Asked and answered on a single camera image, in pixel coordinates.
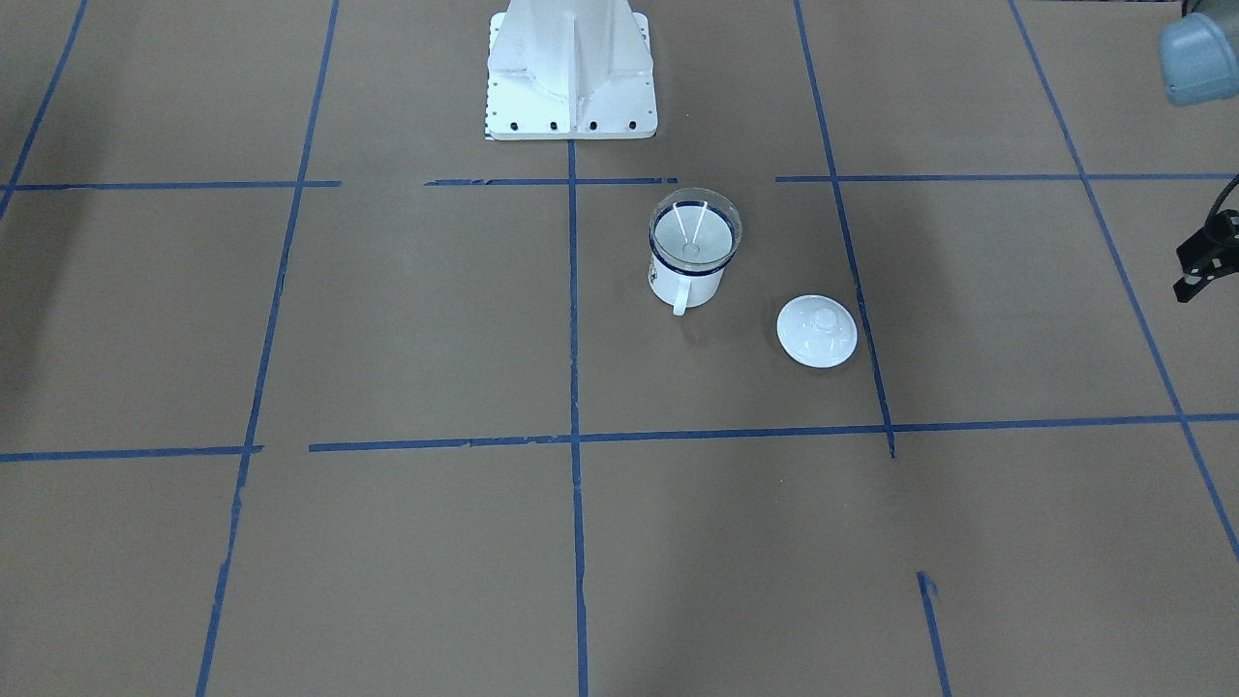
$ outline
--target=cardboard floor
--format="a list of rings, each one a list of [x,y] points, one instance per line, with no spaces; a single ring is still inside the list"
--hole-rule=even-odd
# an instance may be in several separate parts
[[[658,135],[579,142],[483,137],[504,9],[0,5],[0,695],[1239,693],[1177,2],[636,2]]]

